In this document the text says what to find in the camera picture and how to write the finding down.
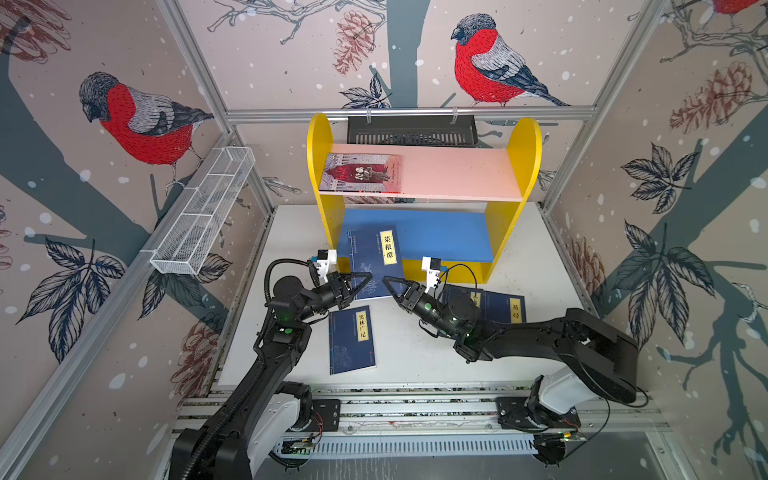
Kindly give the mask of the red illustrated book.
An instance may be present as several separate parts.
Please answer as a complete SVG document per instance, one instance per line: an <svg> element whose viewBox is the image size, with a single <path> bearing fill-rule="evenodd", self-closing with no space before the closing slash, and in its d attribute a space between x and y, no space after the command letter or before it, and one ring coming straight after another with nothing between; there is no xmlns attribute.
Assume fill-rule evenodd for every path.
<svg viewBox="0 0 768 480"><path fill-rule="evenodd" d="M399 155L330 153L320 191L400 193L402 158Z"/></svg>

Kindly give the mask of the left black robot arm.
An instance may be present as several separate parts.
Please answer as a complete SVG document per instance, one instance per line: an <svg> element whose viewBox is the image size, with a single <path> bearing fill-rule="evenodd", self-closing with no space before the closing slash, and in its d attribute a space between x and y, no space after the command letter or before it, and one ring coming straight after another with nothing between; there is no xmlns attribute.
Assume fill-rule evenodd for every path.
<svg viewBox="0 0 768 480"><path fill-rule="evenodd" d="M198 429L185 429L172 448L171 479L253 479L278 440L313 416L309 386L287 381L309 344L310 318L348 307L372 280L369 272L331 272L313 289L296 276L264 277L265 315L256 359L226 402Z"/></svg>

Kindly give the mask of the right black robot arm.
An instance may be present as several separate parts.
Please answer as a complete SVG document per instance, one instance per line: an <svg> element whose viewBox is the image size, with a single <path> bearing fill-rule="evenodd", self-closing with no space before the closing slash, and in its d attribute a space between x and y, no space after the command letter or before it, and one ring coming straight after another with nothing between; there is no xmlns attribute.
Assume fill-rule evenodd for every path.
<svg viewBox="0 0 768 480"><path fill-rule="evenodd" d="M385 276L383 284L402 310L431 326L431 336L451 339L468 363L524 357L564 364L554 374L538 376L520 407L501 407L503 425L536 432L568 424L575 407L595 396L624 405L636 401L638 344L585 310L569 308L543 322L500 324L484 319L467 293L442 303L416 281Z"/></svg>

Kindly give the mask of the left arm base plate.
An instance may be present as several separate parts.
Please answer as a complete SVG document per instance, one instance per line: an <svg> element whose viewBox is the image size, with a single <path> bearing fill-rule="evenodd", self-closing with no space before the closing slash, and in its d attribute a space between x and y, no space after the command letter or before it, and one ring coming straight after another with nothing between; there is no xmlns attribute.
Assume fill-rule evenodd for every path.
<svg viewBox="0 0 768 480"><path fill-rule="evenodd" d="M298 410L296 419L285 433L320 433L337 432L341 418L339 399L296 399Z"/></svg>

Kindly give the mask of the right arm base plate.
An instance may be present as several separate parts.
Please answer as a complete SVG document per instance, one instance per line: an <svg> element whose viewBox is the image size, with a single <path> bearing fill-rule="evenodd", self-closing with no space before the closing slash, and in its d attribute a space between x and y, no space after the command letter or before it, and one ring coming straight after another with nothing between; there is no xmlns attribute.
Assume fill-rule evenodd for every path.
<svg viewBox="0 0 768 480"><path fill-rule="evenodd" d="M497 421L502 429L524 433L543 433L549 429L580 429L581 421L575 408L565 414L554 413L524 397L497 397Z"/></svg>

